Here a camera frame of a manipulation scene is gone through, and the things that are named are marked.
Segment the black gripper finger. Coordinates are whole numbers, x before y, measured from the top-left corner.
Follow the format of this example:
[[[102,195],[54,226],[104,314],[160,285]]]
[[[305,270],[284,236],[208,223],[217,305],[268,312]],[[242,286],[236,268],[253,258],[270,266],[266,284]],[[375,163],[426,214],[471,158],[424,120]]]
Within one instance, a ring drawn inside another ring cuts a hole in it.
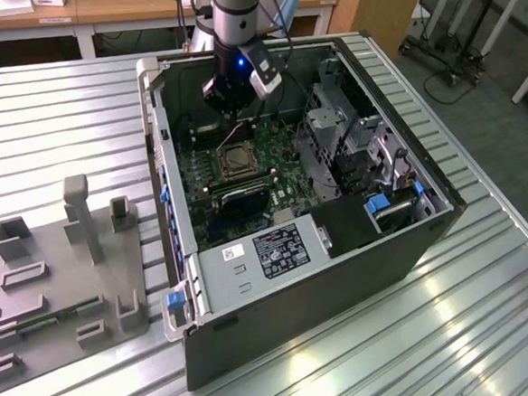
[[[215,110],[227,123],[234,122],[233,106],[227,95],[225,82],[219,77],[211,77],[202,85],[203,101]]]
[[[254,104],[256,103],[256,100],[257,95],[254,92],[240,96],[234,105],[234,121],[238,122],[241,118],[248,118],[251,114]]]

